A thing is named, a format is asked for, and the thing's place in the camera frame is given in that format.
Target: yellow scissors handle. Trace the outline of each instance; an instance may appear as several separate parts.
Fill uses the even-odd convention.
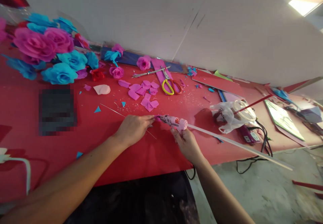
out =
[[[166,84],[168,85],[168,87],[170,88],[170,90],[172,91],[171,93],[170,93],[170,92],[167,92],[167,91],[166,91],[166,89],[164,88],[164,84],[165,84],[165,82],[166,82]],[[165,79],[165,80],[163,81],[163,83],[161,84],[161,88],[162,88],[162,89],[163,89],[163,91],[164,91],[165,93],[167,93],[168,95],[174,95],[174,90],[173,90],[172,86],[169,84],[169,82],[168,82],[168,80],[167,80],[167,79]]]

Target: floor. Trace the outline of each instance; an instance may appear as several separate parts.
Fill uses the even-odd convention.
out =
[[[313,190],[295,186],[291,182],[294,179],[323,185],[323,148],[289,150],[274,157],[293,165],[295,170],[289,171],[267,161],[253,164],[244,174],[236,172],[236,162],[215,165],[213,168],[257,224],[301,224],[304,223],[302,220],[308,219],[323,222],[323,200],[319,200]],[[247,166],[247,163],[239,163],[239,171]],[[188,170],[188,174],[192,176],[193,171]],[[198,175],[190,183],[201,224],[216,223]],[[0,205],[0,214],[11,207],[11,204]]]

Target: human hand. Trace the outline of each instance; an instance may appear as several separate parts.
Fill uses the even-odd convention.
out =
[[[128,115],[121,123],[113,137],[124,144],[126,148],[137,143],[145,134],[148,127],[152,127],[154,115],[133,116]]]
[[[189,129],[183,130],[183,137],[181,137],[179,132],[173,128],[171,129],[171,133],[173,134],[182,154],[188,161],[193,165],[197,165],[202,162],[204,156],[195,140],[195,136]]]

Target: scissors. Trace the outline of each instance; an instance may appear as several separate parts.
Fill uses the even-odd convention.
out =
[[[166,94],[168,94],[168,95],[181,94],[181,93],[183,92],[183,88],[182,88],[182,86],[181,86],[178,82],[174,81],[173,79],[170,79],[170,77],[168,76],[167,72],[165,71],[165,69],[166,69],[166,68],[163,68],[162,66],[160,66],[160,67],[161,67],[161,69],[162,69],[162,71],[163,71],[163,73],[164,73],[164,76],[165,76],[165,80],[164,80],[164,81],[163,81],[163,83],[161,84],[161,88],[163,89],[163,91],[164,91]],[[164,84],[165,84],[165,83],[168,85],[168,87],[169,87],[169,88],[170,88],[170,90],[172,91],[171,93],[170,93],[170,92],[168,92],[168,91],[166,91],[166,89],[164,88]],[[175,85],[178,87],[179,92],[176,92],[176,91],[175,91]]]

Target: black fabric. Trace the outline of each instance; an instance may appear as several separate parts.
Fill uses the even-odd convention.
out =
[[[200,223],[184,171],[95,187],[65,221],[83,223]]]

